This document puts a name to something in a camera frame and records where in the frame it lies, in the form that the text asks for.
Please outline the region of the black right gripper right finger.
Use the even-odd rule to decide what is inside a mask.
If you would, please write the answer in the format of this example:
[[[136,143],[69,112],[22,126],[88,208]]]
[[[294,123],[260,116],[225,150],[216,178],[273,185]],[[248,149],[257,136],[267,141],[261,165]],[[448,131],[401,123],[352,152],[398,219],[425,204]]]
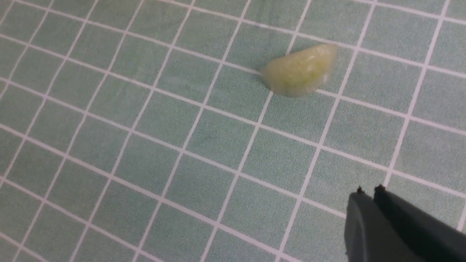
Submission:
[[[466,237],[383,185],[374,189],[374,202],[403,242],[425,262],[464,262]]]

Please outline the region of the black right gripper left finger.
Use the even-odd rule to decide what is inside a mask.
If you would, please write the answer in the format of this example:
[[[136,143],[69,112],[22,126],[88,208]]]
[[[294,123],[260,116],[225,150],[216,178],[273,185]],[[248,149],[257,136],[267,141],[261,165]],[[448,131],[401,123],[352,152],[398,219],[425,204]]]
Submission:
[[[349,262],[423,262],[359,186],[348,196],[344,242]]]

